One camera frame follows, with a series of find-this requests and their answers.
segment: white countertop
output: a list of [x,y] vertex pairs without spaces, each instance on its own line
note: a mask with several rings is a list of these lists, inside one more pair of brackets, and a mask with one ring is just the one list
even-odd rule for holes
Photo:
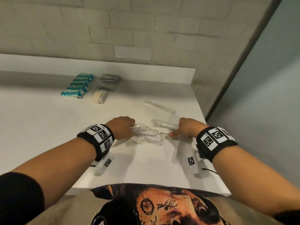
[[[73,77],[24,73],[0,74],[0,174],[72,138],[94,123],[106,123],[118,116],[129,116],[136,123],[149,124],[156,114],[145,109],[145,99],[177,111],[180,117],[205,122],[190,85],[145,81],[122,81],[102,105],[92,104],[93,89],[82,99],[64,98],[60,93]],[[68,192],[114,183],[143,183],[193,188],[229,195],[217,174],[206,171],[193,175],[187,163],[171,162],[173,144],[164,140],[162,146],[144,143],[126,148],[124,141],[115,141],[110,151],[113,162],[102,176],[88,169]],[[181,143],[180,152],[196,148]],[[204,160],[203,167],[214,170]]]

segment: black wristband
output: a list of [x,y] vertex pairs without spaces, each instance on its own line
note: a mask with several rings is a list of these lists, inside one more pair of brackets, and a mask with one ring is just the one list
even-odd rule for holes
[[111,129],[103,124],[92,125],[78,133],[77,137],[85,139],[95,147],[97,153],[95,161],[97,162],[107,155],[115,140]]
[[225,147],[238,145],[235,139],[223,128],[213,126],[202,130],[196,137],[200,157],[210,162]]

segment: gray wall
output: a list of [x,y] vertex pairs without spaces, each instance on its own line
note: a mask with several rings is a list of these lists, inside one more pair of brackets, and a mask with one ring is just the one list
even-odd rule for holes
[[270,1],[0,0],[0,53],[193,67],[206,115]]
[[300,187],[300,0],[283,0],[208,121]]

